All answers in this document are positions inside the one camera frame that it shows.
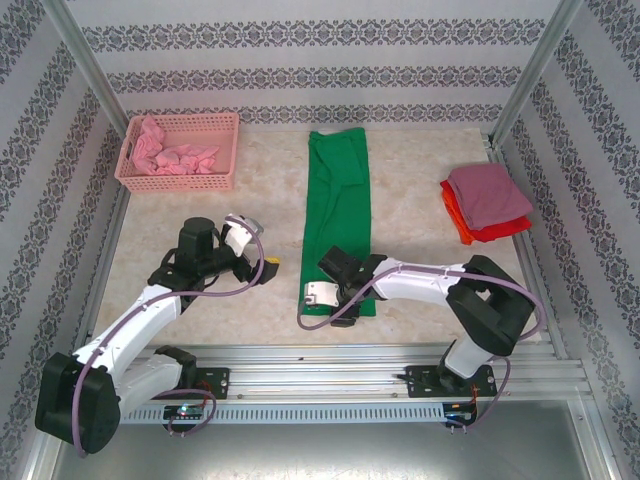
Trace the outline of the left circuit board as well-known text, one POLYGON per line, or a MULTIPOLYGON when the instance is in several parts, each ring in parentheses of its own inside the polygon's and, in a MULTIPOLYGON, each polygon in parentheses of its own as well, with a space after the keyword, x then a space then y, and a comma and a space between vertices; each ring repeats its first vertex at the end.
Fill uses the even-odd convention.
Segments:
POLYGON ((167 405, 163 410, 163 420, 196 422, 205 417, 204 413, 205 409, 200 405, 167 405))

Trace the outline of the aluminium table rail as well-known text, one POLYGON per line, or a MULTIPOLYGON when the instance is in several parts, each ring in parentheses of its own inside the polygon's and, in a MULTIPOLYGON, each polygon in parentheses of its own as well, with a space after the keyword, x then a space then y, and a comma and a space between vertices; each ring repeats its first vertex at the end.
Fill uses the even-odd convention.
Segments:
POLYGON ((548 236, 550 226, 558 227, 555 200, 533 215, 533 231, 518 234, 513 244, 518 256, 523 285, 543 304, 547 321, 536 314, 531 336, 518 342, 510 356, 511 366, 496 360, 494 370, 506 380, 501 401, 574 401, 593 396, 588 372, 584 367, 582 314, 590 311, 587 299, 573 301, 571 286, 565 282, 568 272, 556 257, 558 247, 567 247, 564 238, 548 236))
POLYGON ((104 235, 102 249, 90 283, 90 290, 88 292, 84 308, 82 309, 82 316, 80 318, 80 323, 78 324, 77 335, 75 336, 75 341, 72 347, 73 351, 83 346, 88 339, 92 338, 118 240, 124 224, 129 199, 129 191, 124 186, 121 186, 113 205, 108 229, 104 235))

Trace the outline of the green t-shirt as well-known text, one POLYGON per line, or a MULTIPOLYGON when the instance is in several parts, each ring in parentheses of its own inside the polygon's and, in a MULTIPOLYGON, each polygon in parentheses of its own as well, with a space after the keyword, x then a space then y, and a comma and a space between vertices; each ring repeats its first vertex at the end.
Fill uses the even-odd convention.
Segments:
POLYGON ((371 253, 371 181, 366 132, 309 134, 309 169, 299 293, 326 281, 318 262, 333 246, 360 260, 371 253))

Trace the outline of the circuit board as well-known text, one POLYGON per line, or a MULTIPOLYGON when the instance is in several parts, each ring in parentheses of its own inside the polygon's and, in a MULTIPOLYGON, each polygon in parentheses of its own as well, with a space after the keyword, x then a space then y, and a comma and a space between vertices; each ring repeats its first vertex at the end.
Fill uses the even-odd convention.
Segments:
POLYGON ((200 405, 167 405, 163 410, 163 420, 196 422, 205 417, 204 413, 205 409, 200 405))
POLYGON ((477 418, 475 403, 444 403, 445 422, 454 427, 470 426, 477 418))

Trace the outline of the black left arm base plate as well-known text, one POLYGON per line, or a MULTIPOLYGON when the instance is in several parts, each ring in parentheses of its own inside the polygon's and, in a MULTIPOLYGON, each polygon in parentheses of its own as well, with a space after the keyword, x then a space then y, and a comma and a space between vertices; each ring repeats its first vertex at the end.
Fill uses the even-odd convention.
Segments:
MULTIPOLYGON (((172 390, 176 389, 196 389, 210 391, 217 400, 225 400, 228 395, 230 370, 228 368, 198 368, 192 380, 184 380, 183 375, 179 376, 178 383, 172 390)), ((183 393, 165 396, 155 396, 153 400, 187 400, 192 402, 202 402, 205 395, 200 393, 183 393)))

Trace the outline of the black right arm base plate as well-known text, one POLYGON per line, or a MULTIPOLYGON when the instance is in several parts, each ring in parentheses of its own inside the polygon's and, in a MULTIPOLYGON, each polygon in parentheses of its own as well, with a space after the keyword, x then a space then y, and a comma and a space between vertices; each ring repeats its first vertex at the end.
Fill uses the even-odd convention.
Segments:
POLYGON ((469 379, 435 365, 410 365, 397 376, 410 398, 494 397, 497 386, 491 366, 483 365, 469 379))

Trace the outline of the aluminium left frame post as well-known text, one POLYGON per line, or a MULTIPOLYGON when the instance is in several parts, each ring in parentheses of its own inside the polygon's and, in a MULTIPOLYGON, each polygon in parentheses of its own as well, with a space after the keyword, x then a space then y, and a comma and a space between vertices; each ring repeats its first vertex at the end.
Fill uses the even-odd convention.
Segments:
POLYGON ((124 137, 129 124, 126 112, 100 67, 82 29, 76 23, 66 0, 41 0, 41 3, 111 124, 118 134, 124 137))

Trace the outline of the folded orange t-shirt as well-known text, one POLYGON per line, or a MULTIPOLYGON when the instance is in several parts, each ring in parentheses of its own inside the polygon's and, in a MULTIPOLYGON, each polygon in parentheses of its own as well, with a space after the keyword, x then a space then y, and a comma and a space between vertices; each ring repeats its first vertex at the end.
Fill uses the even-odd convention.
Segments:
POLYGON ((467 246, 471 245, 475 241, 475 238, 471 234, 471 231, 469 230, 465 219, 460 211, 453 189, 446 180, 442 181, 440 183, 440 186, 442 189, 441 195, 445 209, 447 210, 449 217, 451 218, 454 226, 456 227, 456 230, 458 231, 461 243, 467 246))

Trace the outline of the pink plastic basket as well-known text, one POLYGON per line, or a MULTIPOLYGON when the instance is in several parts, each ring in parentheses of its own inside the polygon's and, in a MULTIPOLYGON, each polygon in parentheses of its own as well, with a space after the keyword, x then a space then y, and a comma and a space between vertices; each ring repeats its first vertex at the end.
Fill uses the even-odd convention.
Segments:
POLYGON ((219 146, 211 174, 150 176, 131 159, 147 115, 132 117, 116 165, 115 178, 132 193, 230 190, 234 186, 239 115, 235 112, 151 115, 165 131, 165 147, 182 144, 219 146))

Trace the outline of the aluminium frame post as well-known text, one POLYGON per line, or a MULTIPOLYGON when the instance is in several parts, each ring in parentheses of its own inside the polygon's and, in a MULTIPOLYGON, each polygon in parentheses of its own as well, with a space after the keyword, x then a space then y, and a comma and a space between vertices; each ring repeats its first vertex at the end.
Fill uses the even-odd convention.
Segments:
POLYGON ((530 93, 543 74, 553 56, 554 50, 571 25, 582 3, 583 0, 559 0, 538 44, 516 82, 512 94, 504 105, 493 130, 488 135, 492 147, 500 145, 505 141, 519 113, 527 102, 530 93))
POLYGON ((41 0, 41 3, 111 124, 118 134, 124 137, 129 124, 126 112, 100 67, 82 29, 76 23, 66 0, 41 0))

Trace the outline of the aluminium right table rail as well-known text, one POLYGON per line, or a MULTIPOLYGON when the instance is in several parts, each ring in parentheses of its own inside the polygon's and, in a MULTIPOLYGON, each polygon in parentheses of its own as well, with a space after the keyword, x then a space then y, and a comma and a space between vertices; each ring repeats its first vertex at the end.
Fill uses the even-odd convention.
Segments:
POLYGON ((501 401, 574 401, 593 396, 588 372, 584 367, 582 314, 590 311, 587 299, 573 301, 571 286, 565 282, 568 272, 556 257, 558 247, 567 247, 564 238, 548 236, 550 226, 558 227, 555 200, 533 215, 533 231, 518 234, 513 244, 518 256, 523 285, 543 304, 547 321, 536 314, 531 336, 518 342, 510 356, 511 366, 496 360, 494 370, 506 380, 501 401))

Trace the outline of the aluminium right frame post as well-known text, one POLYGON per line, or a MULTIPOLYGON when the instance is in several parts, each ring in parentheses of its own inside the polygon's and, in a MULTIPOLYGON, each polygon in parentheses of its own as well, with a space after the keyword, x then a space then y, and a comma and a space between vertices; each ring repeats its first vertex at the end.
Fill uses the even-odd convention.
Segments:
POLYGON ((571 25, 582 3, 583 0, 559 0, 538 44, 516 82, 512 94, 504 105, 493 130, 488 135, 492 147, 500 145, 505 141, 519 113, 527 102, 530 93, 543 74, 553 56, 554 50, 571 25))

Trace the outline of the aluminium left table rail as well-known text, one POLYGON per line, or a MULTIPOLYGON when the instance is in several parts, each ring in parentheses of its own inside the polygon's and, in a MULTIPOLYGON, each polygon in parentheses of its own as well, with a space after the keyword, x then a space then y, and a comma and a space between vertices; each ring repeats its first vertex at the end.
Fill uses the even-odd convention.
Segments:
POLYGON ((129 199, 129 191, 124 186, 121 186, 113 205, 108 229, 104 235, 102 249, 90 283, 90 290, 88 292, 84 308, 82 309, 82 316, 80 318, 80 323, 78 324, 77 335, 75 336, 75 341, 72 347, 73 351, 83 346, 88 339, 92 338, 118 240, 124 224, 129 199))

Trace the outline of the crumpled pink t-shirt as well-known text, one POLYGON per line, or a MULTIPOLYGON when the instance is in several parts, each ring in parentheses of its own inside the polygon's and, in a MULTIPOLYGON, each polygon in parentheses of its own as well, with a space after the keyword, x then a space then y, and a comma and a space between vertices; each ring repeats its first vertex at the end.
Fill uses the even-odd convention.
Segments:
POLYGON ((142 123, 131 159, 138 171, 150 176, 211 174, 219 146, 182 144, 165 147, 165 131, 151 115, 142 123))

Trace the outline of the folded mauve t-shirt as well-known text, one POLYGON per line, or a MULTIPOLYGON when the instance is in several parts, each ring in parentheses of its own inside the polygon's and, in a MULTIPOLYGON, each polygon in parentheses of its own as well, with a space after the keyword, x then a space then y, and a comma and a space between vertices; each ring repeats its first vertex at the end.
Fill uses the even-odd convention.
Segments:
POLYGON ((451 186, 467 225, 481 230, 529 215, 531 202, 497 163, 481 163, 453 169, 451 186))

